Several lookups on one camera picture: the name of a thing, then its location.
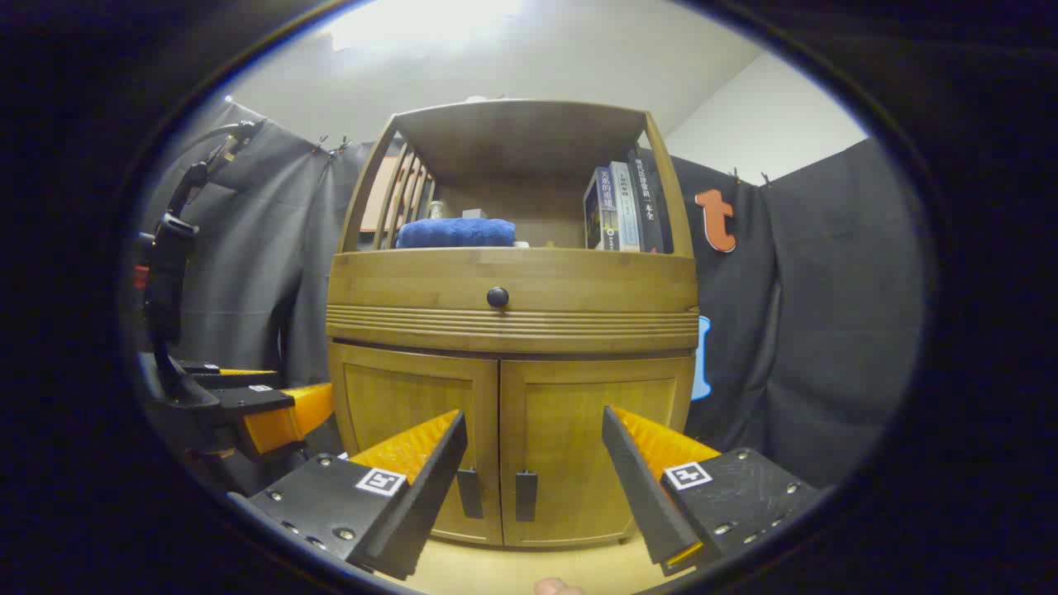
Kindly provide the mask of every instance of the blue towel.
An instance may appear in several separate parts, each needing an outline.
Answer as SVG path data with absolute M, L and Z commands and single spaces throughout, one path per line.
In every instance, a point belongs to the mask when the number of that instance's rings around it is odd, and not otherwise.
M 460 246 L 514 246 L 514 223 L 503 219 L 420 219 L 397 234 L 397 248 Z

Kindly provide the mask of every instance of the finger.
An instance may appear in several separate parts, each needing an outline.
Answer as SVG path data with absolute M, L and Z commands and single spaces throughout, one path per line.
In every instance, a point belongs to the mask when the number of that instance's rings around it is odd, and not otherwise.
M 564 589 L 566 589 L 566 583 L 562 582 L 562 579 L 544 578 L 533 584 L 532 592 L 533 595 L 559 595 Z

